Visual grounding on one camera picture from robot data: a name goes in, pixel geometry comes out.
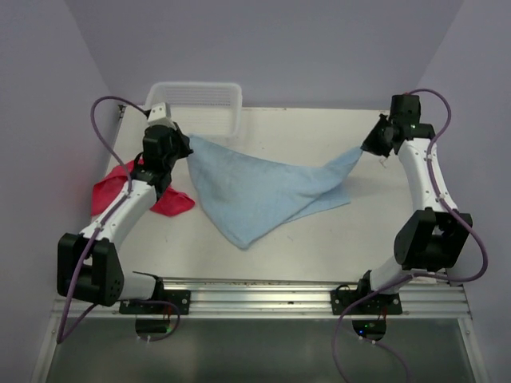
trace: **light blue cloth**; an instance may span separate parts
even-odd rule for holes
[[[349,203],[341,183],[362,155],[353,148],[312,168],[246,156],[198,136],[190,146],[188,170],[200,205],[241,249],[282,223]]]

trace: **red cloth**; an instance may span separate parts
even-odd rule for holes
[[[126,164],[128,170],[133,170],[133,162]],[[93,187],[93,206],[91,215],[99,215],[113,202],[119,195],[128,177],[121,166],[116,166],[112,171],[100,182]],[[155,213],[172,217],[195,206],[195,201],[188,197],[185,193],[176,191],[168,187],[158,202],[151,207],[151,211]]]

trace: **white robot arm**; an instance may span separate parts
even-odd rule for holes
[[[154,105],[146,113],[149,126],[142,142],[143,152],[137,156],[131,176],[131,192],[126,182],[117,198],[105,212],[78,235],[62,236],[57,248],[57,291],[66,296],[78,259],[87,242],[95,235],[74,288],[73,297],[103,306],[117,301],[158,300],[163,283],[155,275],[122,270],[117,249],[138,219],[149,210],[170,185],[171,172],[180,158],[192,153],[189,138],[175,124],[167,104]],[[121,199],[124,202],[114,209]]]
[[[454,210],[458,209],[442,177],[436,144],[428,150],[435,136],[433,126],[421,123],[420,116],[418,96],[395,95],[390,115],[380,115],[380,120],[362,144],[362,150],[376,156],[387,157],[392,150],[398,155],[410,186],[414,213],[395,237],[393,256],[379,268],[367,271],[358,281],[356,291],[335,292],[335,299],[344,301],[344,306],[406,279],[406,282],[384,290],[373,302],[366,304],[366,308],[373,307],[374,313],[379,314],[386,302],[400,301],[397,293],[403,284],[410,281],[403,278],[406,274],[418,271],[424,274],[452,267],[469,235],[437,199],[428,163],[433,169],[441,197]],[[472,226],[470,214],[459,215]]]

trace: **white tabletop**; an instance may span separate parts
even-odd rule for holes
[[[266,160],[321,166],[359,146],[379,113],[244,109],[242,132],[230,148]],[[141,152],[145,126],[144,116],[127,108],[115,142],[125,161]],[[115,165],[111,159],[109,170]],[[174,218],[145,213],[119,251],[124,270],[176,278],[357,281],[392,255],[394,237],[412,213],[398,158],[391,156],[383,167],[379,158],[364,153],[345,181],[351,204],[286,223],[242,251],[200,208],[186,160],[178,161],[172,179],[172,186],[197,206]]]

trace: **black joint housing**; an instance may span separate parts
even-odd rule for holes
[[[421,101],[413,94],[396,94],[390,103],[391,124],[418,124],[421,120]]]
[[[470,214],[459,214],[472,227]],[[458,260],[469,232],[449,213],[417,210],[394,240],[394,257],[403,270],[438,271]]]
[[[57,246],[57,292],[68,293],[74,269],[89,240],[83,235],[66,233]],[[87,258],[92,266],[82,265],[73,298],[102,306],[113,305],[121,296],[125,278],[115,245],[107,239],[94,241]]]

